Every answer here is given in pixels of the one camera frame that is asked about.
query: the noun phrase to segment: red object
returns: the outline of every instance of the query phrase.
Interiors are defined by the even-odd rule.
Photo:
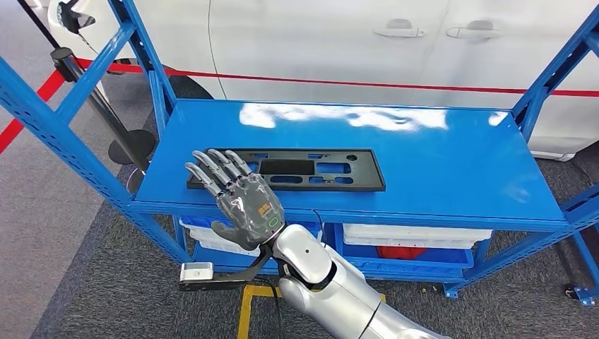
[[[81,66],[88,68],[92,64],[91,60],[79,59]],[[108,68],[109,71],[120,73],[143,73],[143,69],[137,65],[112,64]],[[430,85],[408,85],[400,83],[358,83],[351,81],[328,81],[328,80],[310,80],[310,79],[294,79],[294,78],[271,78],[266,76],[239,76],[235,74],[217,74],[192,71],[178,71],[176,69],[165,68],[165,72],[170,76],[201,76],[204,78],[229,78],[229,79],[245,79],[258,81],[285,81],[290,83],[323,83],[329,85],[353,85],[353,86],[370,86],[370,87],[387,87],[387,88],[410,88],[417,90],[457,90],[462,92],[482,92],[482,93],[512,93],[522,94],[526,89],[522,88],[488,88],[488,87],[461,87],[461,86],[430,86]],[[37,91],[37,94],[44,100],[49,98],[60,88],[64,79],[54,71],[46,82]],[[599,90],[554,90],[551,95],[560,95],[567,97],[599,97]],[[2,153],[14,138],[23,130],[23,126],[13,120],[0,133],[0,153]]]
[[[377,246],[376,251],[379,252],[379,258],[386,259],[407,259],[414,260],[420,254],[426,252],[423,247],[395,247],[395,246]]]
[[[54,70],[52,74],[46,79],[46,81],[42,84],[39,90],[37,90],[37,95],[39,95],[42,100],[48,101],[55,94],[55,92],[62,86],[64,83],[64,78],[62,75]],[[23,125],[17,120],[13,119],[8,126],[0,133],[0,153],[4,152],[4,150],[10,145],[13,140],[17,137],[17,135],[23,130]]]
[[[79,59],[82,67],[88,68],[91,60]],[[126,64],[112,64],[109,71],[117,73],[143,73],[140,66]],[[285,81],[289,83],[324,83],[327,85],[353,85],[370,87],[389,87],[389,88],[411,88],[416,90],[457,90],[462,92],[483,92],[483,93],[511,93],[523,94],[524,88],[493,88],[493,87],[461,87],[461,86],[430,86],[430,85],[408,85],[402,83],[358,83],[352,81],[329,81],[329,80],[310,80],[294,78],[271,78],[267,76],[238,76],[236,74],[217,74],[192,71],[178,71],[176,69],[165,68],[165,73],[169,76],[202,76],[204,78],[228,78],[245,79],[261,81]],[[554,90],[551,95],[561,95],[567,97],[599,97],[599,90]]]

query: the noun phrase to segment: floor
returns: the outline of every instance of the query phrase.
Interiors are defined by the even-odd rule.
[[[36,11],[45,20],[45,10]],[[32,88],[40,87],[54,70],[52,47],[17,1],[0,0],[0,31],[0,55]],[[126,77],[106,76],[103,83],[121,120],[135,129],[151,111],[150,94],[143,76]],[[63,86],[50,105],[68,89]],[[0,128],[10,120],[0,107]],[[119,170],[107,157],[112,138],[87,105],[71,128],[113,173]],[[28,338],[103,199],[26,130],[0,155],[0,168],[0,338]]]
[[[155,130],[153,118],[145,129]],[[599,144],[563,163],[539,160],[563,201],[599,182]],[[119,176],[126,177],[130,168]],[[166,229],[170,219],[157,216]],[[498,232],[490,252],[521,239]],[[179,292],[179,268],[103,204],[90,232],[35,329],[37,338],[279,338],[273,300],[251,301],[249,328],[240,335],[242,291]],[[581,307],[562,285],[590,284],[575,246],[560,242],[447,299],[439,284],[369,281],[386,302],[412,320],[454,339],[594,338],[599,308]],[[284,301],[285,338],[330,338]]]
[[[16,1],[0,0],[0,31],[12,33],[0,55],[38,88],[53,70],[52,49]],[[106,76],[103,83],[128,128],[155,128],[143,76]],[[10,120],[0,112],[0,126]],[[112,138],[87,105],[71,127],[113,173],[127,177],[130,167],[107,159]],[[599,145],[571,162],[539,166],[563,201],[599,182]],[[0,155],[0,168],[0,338],[237,337],[240,291],[179,293],[178,268],[30,133]],[[167,218],[159,221],[168,227]],[[493,251],[520,236],[499,233]],[[572,244],[562,242],[458,300],[443,298],[433,284],[372,284],[405,315],[454,338],[594,338],[599,309],[564,298],[561,285],[570,282],[590,281]],[[256,298],[252,309],[249,337],[276,338],[272,300]],[[328,338],[288,306],[283,313],[287,338]]]

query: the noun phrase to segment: black pole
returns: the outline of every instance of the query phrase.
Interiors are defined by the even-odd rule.
[[[25,0],[17,0],[17,1],[20,4],[20,6],[23,7],[23,9],[25,10],[25,12],[29,16],[29,18],[31,18],[31,20],[33,20],[33,23],[37,26],[37,28],[40,30],[40,32],[42,32],[42,34],[46,37],[46,39],[48,39],[48,42],[55,49],[56,48],[60,48],[60,45],[58,44],[58,42],[56,41],[56,39],[54,39],[54,37],[52,36],[52,34],[50,34],[50,31],[48,31],[48,29],[46,28],[46,26],[44,26],[44,23],[40,20],[40,18],[37,17],[37,15],[31,9],[31,7],[29,7],[29,5],[27,5],[27,3],[25,2]]]
[[[56,68],[63,74],[65,80],[76,82],[83,74],[83,69],[71,49],[61,47],[50,53],[50,56]],[[140,145],[137,145],[136,140],[133,139],[130,132],[125,129],[125,126],[119,120],[119,117],[108,103],[108,100],[106,100],[106,97],[96,87],[93,88],[88,98],[88,103],[98,113],[116,138],[117,142],[115,145],[120,146],[120,149],[125,153],[128,160],[131,160],[139,168],[141,173],[145,175],[149,166],[146,155],[154,149],[154,136],[150,132],[146,132],[152,137],[151,144],[149,145],[150,150],[142,151]]]

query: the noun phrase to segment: car door handle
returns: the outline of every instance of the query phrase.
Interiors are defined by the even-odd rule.
[[[502,36],[503,32],[496,30],[493,23],[488,20],[474,20],[465,27],[449,28],[445,34],[456,39],[490,39]]]
[[[423,37],[427,34],[422,28],[413,27],[407,19],[389,20],[385,27],[375,28],[372,32],[384,37]]]

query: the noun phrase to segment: white storage bin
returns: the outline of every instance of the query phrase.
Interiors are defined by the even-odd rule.
[[[189,230],[189,236],[200,242],[200,246],[204,249],[215,249],[217,251],[225,251],[237,254],[245,254],[247,256],[258,256],[260,249],[246,251],[240,245],[223,239],[214,233],[209,227],[188,225],[179,219],[179,224]]]
[[[470,249],[489,239],[492,230],[343,224],[343,242],[349,245],[413,246],[433,249]]]

